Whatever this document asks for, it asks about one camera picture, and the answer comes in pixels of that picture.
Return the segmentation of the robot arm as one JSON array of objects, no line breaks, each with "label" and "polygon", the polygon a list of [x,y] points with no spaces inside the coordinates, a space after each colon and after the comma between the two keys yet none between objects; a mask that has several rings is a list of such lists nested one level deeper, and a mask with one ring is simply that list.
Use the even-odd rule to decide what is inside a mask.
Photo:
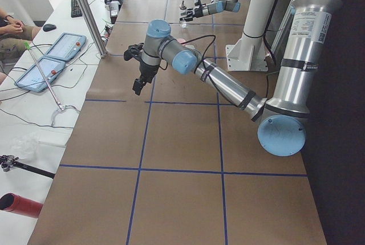
[{"label": "robot arm", "polygon": [[293,15],[279,76],[271,98],[258,96],[235,79],[233,71],[266,71],[264,35],[275,0],[251,0],[242,37],[226,46],[227,70],[210,62],[171,35],[170,25],[161,19],[148,25],[143,43],[124,52],[124,59],[139,62],[140,76],[133,84],[139,94],[152,81],[162,61],[180,74],[193,72],[214,87],[228,102],[259,122],[257,136],[262,147],[276,156],[299,152],[306,141],[304,123],[311,82],[332,14],[343,0],[290,0],[287,13]]},{"label": "robot arm", "polygon": [[202,3],[201,0],[194,0],[194,7],[187,8],[184,1],[180,4],[179,24],[185,25],[195,18],[201,18],[208,15],[230,11],[237,13],[241,3],[238,0],[211,0],[209,3]]}]

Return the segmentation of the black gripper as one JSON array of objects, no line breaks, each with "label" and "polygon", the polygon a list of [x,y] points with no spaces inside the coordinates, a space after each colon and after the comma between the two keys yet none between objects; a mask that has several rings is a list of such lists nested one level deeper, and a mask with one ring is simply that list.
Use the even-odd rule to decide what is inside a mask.
[{"label": "black gripper", "polygon": [[187,23],[194,20],[194,18],[201,18],[209,15],[209,9],[207,5],[195,8],[180,9],[180,15],[187,15],[187,16],[180,17],[179,22]]},{"label": "black gripper", "polygon": [[125,61],[129,61],[131,59],[136,59],[140,61],[140,77],[136,78],[132,90],[136,95],[140,95],[143,87],[147,83],[151,83],[155,75],[159,70],[159,65],[150,65],[144,62],[141,58],[143,50],[143,44],[133,44],[128,46],[128,49],[124,51],[123,58]]}]

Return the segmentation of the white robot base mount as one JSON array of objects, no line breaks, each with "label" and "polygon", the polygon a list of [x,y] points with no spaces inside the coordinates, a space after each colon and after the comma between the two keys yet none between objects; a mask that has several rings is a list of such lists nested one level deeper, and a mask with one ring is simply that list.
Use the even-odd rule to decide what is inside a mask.
[{"label": "white robot base mount", "polygon": [[226,46],[229,71],[268,71],[263,36],[275,0],[250,0],[242,37]]}]

